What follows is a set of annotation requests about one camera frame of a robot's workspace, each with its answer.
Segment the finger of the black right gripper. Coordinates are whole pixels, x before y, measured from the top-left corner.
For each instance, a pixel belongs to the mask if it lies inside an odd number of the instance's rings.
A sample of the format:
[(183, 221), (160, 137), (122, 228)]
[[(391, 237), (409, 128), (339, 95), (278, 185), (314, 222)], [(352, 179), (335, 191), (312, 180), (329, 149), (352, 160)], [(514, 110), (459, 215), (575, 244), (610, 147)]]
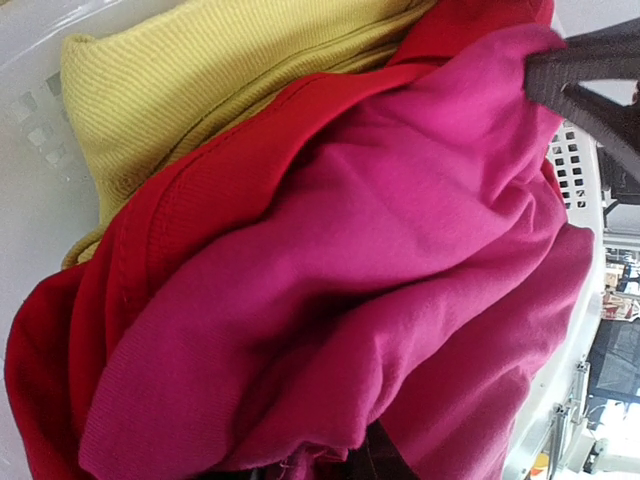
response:
[(591, 135), (618, 164), (637, 165), (639, 108), (618, 104), (583, 83), (639, 80), (639, 26), (617, 24), (565, 42), (563, 49), (527, 57), (527, 97)]

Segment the magenta pink garment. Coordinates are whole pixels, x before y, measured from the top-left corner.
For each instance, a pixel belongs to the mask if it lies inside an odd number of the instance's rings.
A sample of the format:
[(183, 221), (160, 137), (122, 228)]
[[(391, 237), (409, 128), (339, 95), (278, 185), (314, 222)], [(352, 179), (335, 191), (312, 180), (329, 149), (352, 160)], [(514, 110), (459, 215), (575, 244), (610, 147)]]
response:
[(491, 33), (360, 101), (269, 215), (184, 264), (110, 356), (79, 449), (98, 479), (317, 479), (380, 422), (421, 479), (498, 479), (593, 258), (522, 90), (551, 29)]

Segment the yellow cloth garment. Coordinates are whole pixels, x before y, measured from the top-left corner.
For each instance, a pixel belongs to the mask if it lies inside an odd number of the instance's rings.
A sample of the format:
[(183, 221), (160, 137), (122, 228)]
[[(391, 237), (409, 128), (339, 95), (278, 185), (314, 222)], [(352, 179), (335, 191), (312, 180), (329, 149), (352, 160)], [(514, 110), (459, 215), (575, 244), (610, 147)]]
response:
[(61, 54), (64, 107), (99, 199), (99, 224), (63, 259), (89, 260), (148, 178), (264, 109), (304, 76), (381, 66), (428, 1), (187, 1)]

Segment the white perforated plastic basket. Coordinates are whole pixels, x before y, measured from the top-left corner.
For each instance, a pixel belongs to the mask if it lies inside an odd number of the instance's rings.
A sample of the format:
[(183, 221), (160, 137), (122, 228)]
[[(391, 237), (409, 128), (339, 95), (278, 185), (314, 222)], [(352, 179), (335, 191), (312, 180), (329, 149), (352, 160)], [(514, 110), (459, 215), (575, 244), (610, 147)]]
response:
[(154, 177), (9, 335), (37, 479), (497, 479), (593, 233), (545, 160), (539, 2), (447, 1)]

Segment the red printed t-shirt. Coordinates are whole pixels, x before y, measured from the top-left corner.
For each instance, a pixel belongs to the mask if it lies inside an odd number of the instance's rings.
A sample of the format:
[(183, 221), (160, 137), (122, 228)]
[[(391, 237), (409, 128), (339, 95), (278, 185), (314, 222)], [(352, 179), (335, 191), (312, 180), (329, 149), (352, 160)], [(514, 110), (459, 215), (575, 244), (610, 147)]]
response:
[(491, 31), (549, 25), (550, 1), (428, 1), (381, 66), (299, 78), (250, 118), (166, 166), (134, 192), (94, 254), (25, 300), (5, 360), (9, 404), (36, 479), (83, 479), (78, 450), (99, 377), (125, 330), (208, 242), (259, 218), (295, 155), (366, 96), (431, 72)]

